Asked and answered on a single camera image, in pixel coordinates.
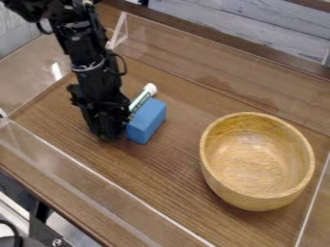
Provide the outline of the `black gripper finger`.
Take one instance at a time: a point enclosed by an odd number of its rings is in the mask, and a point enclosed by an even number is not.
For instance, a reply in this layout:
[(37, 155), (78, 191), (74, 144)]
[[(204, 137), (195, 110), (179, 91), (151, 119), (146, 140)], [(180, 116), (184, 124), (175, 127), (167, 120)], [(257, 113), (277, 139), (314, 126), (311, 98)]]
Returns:
[(92, 134), (98, 136), (100, 139), (106, 139), (107, 138), (106, 130), (104, 130), (106, 113), (95, 112), (94, 110), (90, 109), (83, 109), (82, 113)]
[(128, 112), (116, 111), (106, 115), (106, 138), (114, 140), (124, 131), (128, 122)]

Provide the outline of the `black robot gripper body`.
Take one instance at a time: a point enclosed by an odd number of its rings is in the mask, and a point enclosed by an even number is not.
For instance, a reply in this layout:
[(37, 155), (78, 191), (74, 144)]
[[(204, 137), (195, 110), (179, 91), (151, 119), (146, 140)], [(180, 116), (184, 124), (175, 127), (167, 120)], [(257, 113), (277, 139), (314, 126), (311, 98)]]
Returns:
[(128, 119), (130, 100), (122, 93), (122, 77), (116, 62), (100, 62), (90, 65), (74, 65), (78, 83), (67, 86), (71, 102), (82, 110), (87, 121), (126, 121)]

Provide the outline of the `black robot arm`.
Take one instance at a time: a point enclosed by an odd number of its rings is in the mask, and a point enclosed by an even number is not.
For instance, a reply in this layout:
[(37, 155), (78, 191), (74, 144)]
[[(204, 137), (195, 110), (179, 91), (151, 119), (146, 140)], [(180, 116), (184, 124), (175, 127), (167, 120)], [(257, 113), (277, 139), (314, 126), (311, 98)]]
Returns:
[(71, 103), (80, 108), (94, 135), (112, 140), (128, 122), (130, 99), (122, 93), (127, 64), (107, 48), (106, 28), (95, 4), (100, 0), (0, 0), (5, 8), (27, 22), (48, 20), (63, 53), (70, 57), (78, 82), (67, 86)]

